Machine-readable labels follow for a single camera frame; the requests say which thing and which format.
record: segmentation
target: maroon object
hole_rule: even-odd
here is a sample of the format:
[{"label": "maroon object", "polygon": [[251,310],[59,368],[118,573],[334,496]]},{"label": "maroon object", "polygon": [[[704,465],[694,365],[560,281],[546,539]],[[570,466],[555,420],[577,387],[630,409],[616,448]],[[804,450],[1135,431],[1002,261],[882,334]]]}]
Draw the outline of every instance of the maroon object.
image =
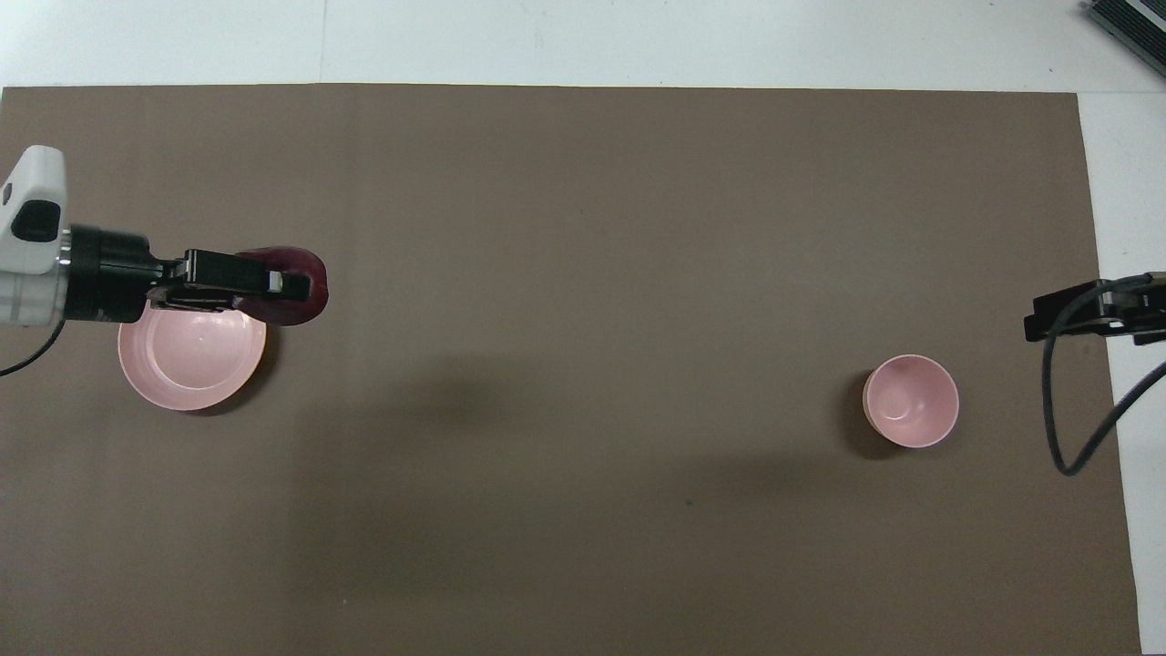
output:
[{"label": "maroon object", "polygon": [[315,318],[328,304],[328,269],[316,253],[295,246],[268,246],[236,253],[258,259],[272,270],[298,273],[311,281],[305,301],[236,296],[234,308],[266,323],[297,325]]}]

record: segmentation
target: brown table mat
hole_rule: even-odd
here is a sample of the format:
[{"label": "brown table mat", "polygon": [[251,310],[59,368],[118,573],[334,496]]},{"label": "brown table mat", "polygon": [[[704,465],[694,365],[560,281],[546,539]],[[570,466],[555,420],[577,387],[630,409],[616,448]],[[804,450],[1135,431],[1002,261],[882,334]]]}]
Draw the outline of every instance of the brown table mat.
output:
[{"label": "brown table mat", "polygon": [[[1021,330],[1097,271],[1073,96],[6,90],[30,143],[71,221],[332,299],[213,412],[106,324],[0,382],[5,653],[1138,650],[1116,440],[1056,474]],[[1105,350],[1060,351],[1076,437]],[[934,449],[863,419],[900,353],[960,385]]]}]

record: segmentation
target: robotic arm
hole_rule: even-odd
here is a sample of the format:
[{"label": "robotic arm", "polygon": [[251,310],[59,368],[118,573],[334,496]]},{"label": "robotic arm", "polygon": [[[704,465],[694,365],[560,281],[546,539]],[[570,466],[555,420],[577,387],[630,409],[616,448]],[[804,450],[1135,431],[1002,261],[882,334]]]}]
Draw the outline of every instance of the robotic arm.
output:
[{"label": "robotic arm", "polygon": [[310,251],[190,248],[181,258],[159,259],[141,234],[66,224],[66,200],[61,150],[24,150],[0,204],[0,323],[132,323],[148,298],[155,308],[240,309],[294,325],[328,302],[324,263]]}]

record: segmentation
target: thin black cable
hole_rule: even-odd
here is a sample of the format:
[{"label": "thin black cable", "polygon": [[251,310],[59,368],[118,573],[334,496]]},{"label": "thin black cable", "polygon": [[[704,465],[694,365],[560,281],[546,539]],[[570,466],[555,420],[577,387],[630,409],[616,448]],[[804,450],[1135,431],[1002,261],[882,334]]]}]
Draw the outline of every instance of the thin black cable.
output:
[{"label": "thin black cable", "polygon": [[62,318],[61,320],[57,322],[57,326],[54,327],[52,334],[49,336],[48,341],[44,343],[41,346],[41,348],[36,350],[36,353],[34,353],[33,355],[28,357],[27,359],[24,359],[22,362],[17,364],[17,365],[13,365],[12,367],[9,367],[7,369],[0,371],[0,378],[7,376],[9,374],[15,374],[15,373],[20,372],[21,369],[28,367],[29,365],[33,365],[34,362],[36,362],[36,359],[38,359],[42,355],[44,355],[44,353],[47,351],[49,351],[49,348],[52,347],[54,343],[57,341],[57,338],[61,337],[61,331],[63,330],[64,326],[65,326],[65,319]]},{"label": "thin black cable", "polygon": [[1126,277],[1119,277],[1117,280],[1111,280],[1103,284],[1098,284],[1093,289],[1081,294],[1080,296],[1073,298],[1069,304],[1061,309],[1061,312],[1056,315],[1056,319],[1053,320],[1053,325],[1049,326],[1048,338],[1045,341],[1045,358],[1041,361],[1040,369],[1040,387],[1041,387],[1041,400],[1045,405],[1045,436],[1048,438],[1048,451],[1053,454],[1053,465],[1056,466],[1056,471],[1066,477],[1075,477],[1081,468],[1089,463],[1093,458],[1094,452],[1101,446],[1102,440],[1105,436],[1114,430],[1117,425],[1117,421],[1125,415],[1125,411],[1133,405],[1133,402],[1138,401],[1153,387],[1154,383],[1166,378],[1166,362],[1159,365],[1150,374],[1138,381],[1138,385],[1133,386],[1122,401],[1109,411],[1105,419],[1102,421],[1097,430],[1094,431],[1093,436],[1086,443],[1086,446],[1081,449],[1081,453],[1077,454],[1076,460],[1073,465],[1066,466],[1065,457],[1061,454],[1061,445],[1056,438],[1056,423],[1053,419],[1053,347],[1056,345],[1056,338],[1065,331],[1065,326],[1068,325],[1069,318],[1076,313],[1087,303],[1101,296],[1107,291],[1115,290],[1130,290],[1137,287],[1144,287],[1152,282],[1154,277],[1149,273],[1143,273],[1140,275],[1130,275]]}]

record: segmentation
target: black ribbed object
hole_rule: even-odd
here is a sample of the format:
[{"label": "black ribbed object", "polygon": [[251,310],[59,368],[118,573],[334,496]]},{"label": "black ribbed object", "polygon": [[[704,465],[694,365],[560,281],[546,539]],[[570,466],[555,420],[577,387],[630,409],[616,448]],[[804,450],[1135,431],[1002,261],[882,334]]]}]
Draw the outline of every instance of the black ribbed object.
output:
[{"label": "black ribbed object", "polygon": [[[1143,0],[1143,3],[1159,15],[1166,10],[1163,0]],[[1166,76],[1166,33],[1140,10],[1125,0],[1096,0],[1089,6],[1089,15]]]}]

